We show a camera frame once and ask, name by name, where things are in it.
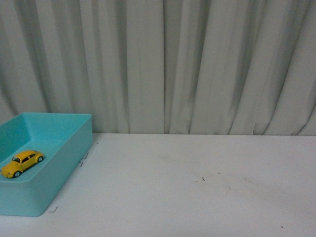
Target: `car window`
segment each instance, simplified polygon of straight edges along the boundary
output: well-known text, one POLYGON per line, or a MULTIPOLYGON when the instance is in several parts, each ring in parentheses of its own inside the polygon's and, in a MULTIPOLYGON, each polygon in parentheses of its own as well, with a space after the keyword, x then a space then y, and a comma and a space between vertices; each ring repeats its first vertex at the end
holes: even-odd
POLYGON ((13 157, 13 158, 12 158, 12 161, 16 161, 16 162, 20 163, 20 159, 17 158, 17 157, 13 157))
POLYGON ((24 159, 22 160, 22 163, 23 163, 23 162, 26 162, 28 159, 29 159, 28 157, 24 158, 24 159))

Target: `curtain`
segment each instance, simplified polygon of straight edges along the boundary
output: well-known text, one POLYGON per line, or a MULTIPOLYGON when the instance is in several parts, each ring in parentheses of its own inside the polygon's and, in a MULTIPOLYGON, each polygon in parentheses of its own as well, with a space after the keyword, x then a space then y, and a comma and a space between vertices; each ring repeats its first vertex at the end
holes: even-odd
POLYGON ((316 135, 315 0, 0 1, 0 123, 316 135))

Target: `car wheel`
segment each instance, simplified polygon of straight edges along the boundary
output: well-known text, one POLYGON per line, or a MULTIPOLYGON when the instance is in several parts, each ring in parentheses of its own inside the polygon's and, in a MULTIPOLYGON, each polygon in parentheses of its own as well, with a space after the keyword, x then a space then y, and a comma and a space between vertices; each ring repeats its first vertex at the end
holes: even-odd
POLYGON ((16 171, 13 175, 14 178, 17 178, 21 175, 22 173, 20 171, 16 171))

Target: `small black mark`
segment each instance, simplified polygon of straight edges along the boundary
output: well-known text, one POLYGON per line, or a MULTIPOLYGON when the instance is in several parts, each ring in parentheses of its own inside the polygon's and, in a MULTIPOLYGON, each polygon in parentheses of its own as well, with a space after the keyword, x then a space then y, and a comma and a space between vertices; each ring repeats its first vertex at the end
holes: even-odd
POLYGON ((49 213, 54 213, 57 210, 58 206, 53 211, 49 211, 49 213))
POLYGON ((86 158, 87 158, 87 156, 88 156, 88 154, 89 154, 89 152, 85 155, 85 157, 84 157, 84 158, 82 158, 82 159, 79 161, 79 163, 80 163, 80 167, 82 167, 82 165, 83 165, 82 160, 83 160, 83 159, 86 159, 86 158))

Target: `car windshield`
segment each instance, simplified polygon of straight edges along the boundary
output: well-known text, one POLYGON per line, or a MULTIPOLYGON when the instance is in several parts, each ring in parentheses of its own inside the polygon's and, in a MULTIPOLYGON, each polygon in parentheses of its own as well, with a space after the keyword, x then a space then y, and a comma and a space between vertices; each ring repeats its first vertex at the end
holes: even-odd
POLYGON ((17 157, 13 157, 13 158, 12 158, 12 161, 16 161, 16 162, 20 163, 20 159, 17 158, 17 157))

